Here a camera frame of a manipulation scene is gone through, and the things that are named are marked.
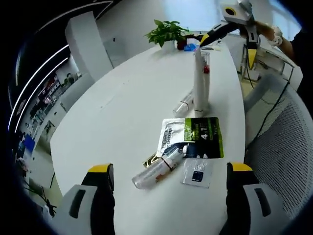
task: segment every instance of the plant pot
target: plant pot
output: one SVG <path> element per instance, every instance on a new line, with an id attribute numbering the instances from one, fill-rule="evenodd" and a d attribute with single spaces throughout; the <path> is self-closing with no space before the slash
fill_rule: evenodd
<path id="1" fill-rule="evenodd" d="M 167 53 L 175 51 L 176 48 L 175 48 L 174 41 L 165 42 L 164 45 L 161 47 L 161 50 Z"/>
<path id="2" fill-rule="evenodd" d="M 185 46 L 187 45 L 187 39 L 177 42 L 177 49 L 184 50 Z"/>

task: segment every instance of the yellow part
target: yellow part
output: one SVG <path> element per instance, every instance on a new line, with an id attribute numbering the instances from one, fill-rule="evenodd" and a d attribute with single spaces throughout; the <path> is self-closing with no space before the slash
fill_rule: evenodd
<path id="1" fill-rule="evenodd" d="M 233 8 L 231 8 L 231 7 L 225 7 L 225 11 L 226 11 L 226 9 L 229 9 L 229 10 L 231 10 L 233 13 L 234 13 L 234 16 L 236 15 L 236 11 L 233 9 Z"/>
<path id="2" fill-rule="evenodd" d="M 88 172 L 106 173 L 106 172 L 108 172 L 108 168 L 110 165 L 112 165 L 112 164 L 108 163 L 108 164 L 103 164 L 103 165 L 95 165 L 92 168 L 90 168 Z"/>
<path id="3" fill-rule="evenodd" d="M 256 57 L 256 49 L 248 49 L 248 55 L 249 55 L 249 67 L 250 69 L 252 69 Z"/>
<path id="4" fill-rule="evenodd" d="M 201 46 L 201 44 L 202 44 L 208 37 L 209 37 L 209 35 L 208 35 L 207 33 L 204 34 L 204 36 L 203 36 L 202 39 L 201 39 L 200 46 Z"/>
<path id="5" fill-rule="evenodd" d="M 234 171 L 252 171 L 251 167 L 244 163 L 231 163 Z"/>

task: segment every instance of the window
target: window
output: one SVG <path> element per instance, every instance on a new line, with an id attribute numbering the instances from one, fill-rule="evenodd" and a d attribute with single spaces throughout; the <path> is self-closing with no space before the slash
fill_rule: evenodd
<path id="1" fill-rule="evenodd" d="M 293 15 L 284 8 L 277 0 L 269 0 L 272 6 L 273 25 L 276 25 L 283 32 L 283 36 L 291 41 L 300 31 L 301 27 Z"/>
<path id="2" fill-rule="evenodd" d="M 219 0 L 165 0 L 164 4 L 168 19 L 190 31 L 209 31 L 223 19 Z"/>

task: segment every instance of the light strip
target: light strip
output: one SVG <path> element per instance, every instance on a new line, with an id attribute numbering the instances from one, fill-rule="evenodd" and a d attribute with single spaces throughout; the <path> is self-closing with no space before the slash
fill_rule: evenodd
<path id="1" fill-rule="evenodd" d="M 8 130 L 10 129 L 10 124 L 11 124 L 11 121 L 12 121 L 12 117 L 14 115 L 14 112 L 15 112 L 15 109 L 21 99 L 21 96 L 22 94 L 24 93 L 24 91 L 26 90 L 26 87 L 29 85 L 29 83 L 33 80 L 33 78 L 36 76 L 36 74 L 43 68 L 43 66 L 45 66 L 54 56 L 56 56 L 58 53 L 60 53 L 62 50 L 64 50 L 65 48 L 67 48 L 68 45 L 62 47 L 60 50 L 58 50 L 56 53 L 54 53 L 49 59 L 47 59 L 36 71 L 35 73 L 30 77 L 29 81 L 26 83 L 26 85 L 24 86 L 23 90 L 21 91 L 18 99 L 16 100 L 16 103 L 12 109 L 12 113 L 11 113 L 11 117 L 10 117 L 10 120 L 9 120 L 9 125 L 8 125 Z"/>
<path id="2" fill-rule="evenodd" d="M 66 60 L 68 59 L 68 57 L 66 59 L 64 59 L 62 62 L 60 62 L 56 67 L 53 68 L 53 70 L 51 70 L 44 78 L 43 80 L 39 83 L 39 85 L 34 89 L 33 93 L 30 95 L 29 99 L 27 100 L 27 102 L 25 103 L 24 105 L 24 108 L 23 110 L 21 111 L 21 114 L 20 114 L 20 117 L 19 117 L 19 120 L 18 120 L 18 123 L 16 124 L 16 128 L 15 128 L 15 133 L 19 127 L 19 124 L 20 124 L 20 121 L 22 119 L 22 116 L 23 116 L 23 113 L 28 105 L 28 103 L 30 102 L 32 96 L 35 94 L 36 90 L 42 85 L 42 83 L 45 81 L 45 79 L 50 75 L 52 74 L 62 63 L 64 63 Z"/>
<path id="3" fill-rule="evenodd" d="M 100 1 L 100 2 L 89 3 L 89 4 L 86 4 L 86 5 L 84 5 L 84 6 L 76 7 L 76 8 L 74 8 L 74 9 L 72 9 L 72 10 L 70 10 L 70 11 L 67 11 L 67 12 L 65 12 L 65 13 L 63 13 L 63 14 L 61 14 L 61 15 L 59 15 L 58 17 L 56 17 L 56 18 L 50 20 L 48 23 L 46 23 L 44 26 L 42 26 L 37 32 L 39 32 L 40 30 L 42 30 L 44 27 L 46 27 L 47 25 L 51 24 L 51 23 L 54 22 L 55 20 L 57 20 L 57 19 L 59 19 L 59 18 L 65 16 L 65 15 L 67 15 L 68 13 L 71 13 L 71 12 L 74 12 L 74 11 L 77 11 L 77 10 L 80 10 L 80 9 L 83 9 L 83 8 L 85 8 L 85 7 L 88 7 L 88 6 L 100 5 L 100 4 L 104 4 L 104 3 L 110 3 L 110 4 L 111 4 L 112 2 L 113 2 L 112 0 L 111 0 L 111 1 Z"/>

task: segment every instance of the potted plant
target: potted plant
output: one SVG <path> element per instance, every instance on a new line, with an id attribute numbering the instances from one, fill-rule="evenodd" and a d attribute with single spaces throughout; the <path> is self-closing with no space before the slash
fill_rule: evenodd
<path id="1" fill-rule="evenodd" d="M 184 34 L 189 30 L 180 27 L 178 21 L 162 22 L 155 20 L 155 24 L 157 28 L 145 35 L 149 39 L 149 43 L 159 44 L 163 50 L 173 51 L 175 40 L 178 44 L 186 41 Z"/>

